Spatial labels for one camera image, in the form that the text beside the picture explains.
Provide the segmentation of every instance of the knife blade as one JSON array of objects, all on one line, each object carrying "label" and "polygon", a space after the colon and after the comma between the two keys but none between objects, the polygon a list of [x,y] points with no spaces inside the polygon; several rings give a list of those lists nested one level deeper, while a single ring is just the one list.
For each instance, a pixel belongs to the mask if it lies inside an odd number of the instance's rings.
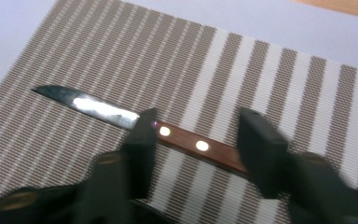
[{"label": "knife blade", "polygon": [[[135,112],[80,90],[46,85],[35,87],[32,91],[119,128],[130,130],[139,118]],[[248,171],[243,166],[236,148],[163,121],[156,120],[154,125],[158,129],[157,138],[160,144],[179,149],[189,156],[211,163],[233,174],[248,176]]]}]

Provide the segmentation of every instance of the wooden handle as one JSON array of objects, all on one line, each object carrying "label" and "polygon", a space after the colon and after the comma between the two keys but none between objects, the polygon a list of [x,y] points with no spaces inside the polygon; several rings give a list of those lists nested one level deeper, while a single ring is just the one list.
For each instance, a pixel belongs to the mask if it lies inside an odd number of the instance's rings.
[{"label": "wooden handle", "polygon": [[248,176],[236,148],[171,124],[157,123],[159,142],[181,149],[185,154],[223,168],[236,175]]}]

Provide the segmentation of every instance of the table surface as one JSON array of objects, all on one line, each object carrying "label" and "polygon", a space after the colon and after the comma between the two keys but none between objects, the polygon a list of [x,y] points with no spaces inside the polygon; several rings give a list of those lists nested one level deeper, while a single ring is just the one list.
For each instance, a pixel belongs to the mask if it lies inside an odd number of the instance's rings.
[{"label": "table surface", "polygon": [[329,8],[335,11],[345,12],[358,16],[358,0],[295,0],[300,3],[310,4],[316,7]]},{"label": "table surface", "polygon": [[[358,67],[357,16],[289,0],[127,1]],[[0,81],[54,3],[0,1]]]}]

